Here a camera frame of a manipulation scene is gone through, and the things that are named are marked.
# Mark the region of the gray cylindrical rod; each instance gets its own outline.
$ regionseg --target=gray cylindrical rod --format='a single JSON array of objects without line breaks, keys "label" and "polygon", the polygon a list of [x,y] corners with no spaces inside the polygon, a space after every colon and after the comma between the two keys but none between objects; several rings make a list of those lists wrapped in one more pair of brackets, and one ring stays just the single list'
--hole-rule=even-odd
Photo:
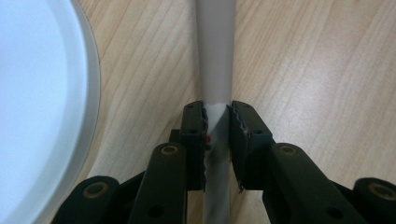
[{"label": "gray cylindrical rod", "polygon": [[202,99],[210,151],[205,154],[204,223],[230,223],[229,113],[235,0],[196,0]]}]

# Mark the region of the wooden table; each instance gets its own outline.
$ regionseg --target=wooden table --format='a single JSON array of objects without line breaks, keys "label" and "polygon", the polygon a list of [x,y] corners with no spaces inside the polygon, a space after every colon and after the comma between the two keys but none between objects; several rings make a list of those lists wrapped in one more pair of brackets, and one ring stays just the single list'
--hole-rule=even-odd
[{"label": "wooden table", "polygon": [[[101,62],[99,120],[79,180],[120,182],[145,170],[151,150],[200,99],[193,0],[80,0]],[[277,142],[303,148],[351,188],[396,183],[396,1],[240,0],[233,98],[253,105]],[[268,222],[258,191],[238,194],[233,223]],[[189,223],[202,222],[189,193]]]}]

